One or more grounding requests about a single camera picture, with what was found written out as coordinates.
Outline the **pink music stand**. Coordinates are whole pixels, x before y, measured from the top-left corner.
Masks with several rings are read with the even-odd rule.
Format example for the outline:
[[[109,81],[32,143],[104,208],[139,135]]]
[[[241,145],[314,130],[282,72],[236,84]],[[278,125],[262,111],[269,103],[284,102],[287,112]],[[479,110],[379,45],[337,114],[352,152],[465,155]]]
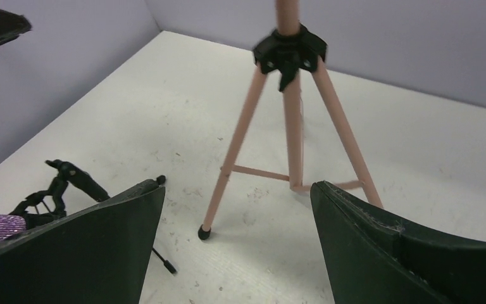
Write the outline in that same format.
[[[382,201],[352,132],[346,114],[327,72],[326,42],[310,32],[299,19],[299,1],[276,1],[277,26],[271,34],[257,43],[253,50],[255,70],[242,111],[239,116],[226,157],[213,190],[205,218],[197,236],[204,241],[210,237],[217,209],[233,172],[287,181],[293,192],[309,191],[303,183],[304,136],[300,72],[309,72],[320,93],[344,150],[351,162],[356,180],[338,184],[344,190],[361,188],[368,202],[382,207]],[[287,175],[236,165],[251,120],[263,92],[268,74],[280,72],[278,85],[283,97],[285,134],[287,141]]]

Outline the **black microphone tripod mount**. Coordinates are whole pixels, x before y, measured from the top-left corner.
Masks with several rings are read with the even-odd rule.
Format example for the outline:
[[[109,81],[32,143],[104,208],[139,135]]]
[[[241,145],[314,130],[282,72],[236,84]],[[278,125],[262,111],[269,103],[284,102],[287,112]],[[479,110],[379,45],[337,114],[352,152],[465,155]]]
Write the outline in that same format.
[[[46,160],[45,164],[57,170],[49,187],[29,194],[10,213],[20,216],[25,221],[27,230],[67,216],[63,195],[70,184],[97,203],[113,198],[88,172],[73,163],[55,159]]]

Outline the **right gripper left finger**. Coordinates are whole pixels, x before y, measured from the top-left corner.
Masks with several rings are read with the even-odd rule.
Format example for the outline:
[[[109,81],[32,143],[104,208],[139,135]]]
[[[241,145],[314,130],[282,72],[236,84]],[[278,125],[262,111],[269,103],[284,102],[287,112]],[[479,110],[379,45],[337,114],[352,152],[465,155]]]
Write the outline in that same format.
[[[0,303],[138,303],[164,198],[147,179],[0,241]]]

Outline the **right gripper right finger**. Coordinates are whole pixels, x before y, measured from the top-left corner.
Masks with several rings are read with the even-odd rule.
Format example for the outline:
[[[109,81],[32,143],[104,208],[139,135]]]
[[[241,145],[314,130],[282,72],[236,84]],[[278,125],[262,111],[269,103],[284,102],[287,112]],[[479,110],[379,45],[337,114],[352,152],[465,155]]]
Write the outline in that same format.
[[[486,303],[486,241],[417,224],[327,181],[310,197],[336,303]]]

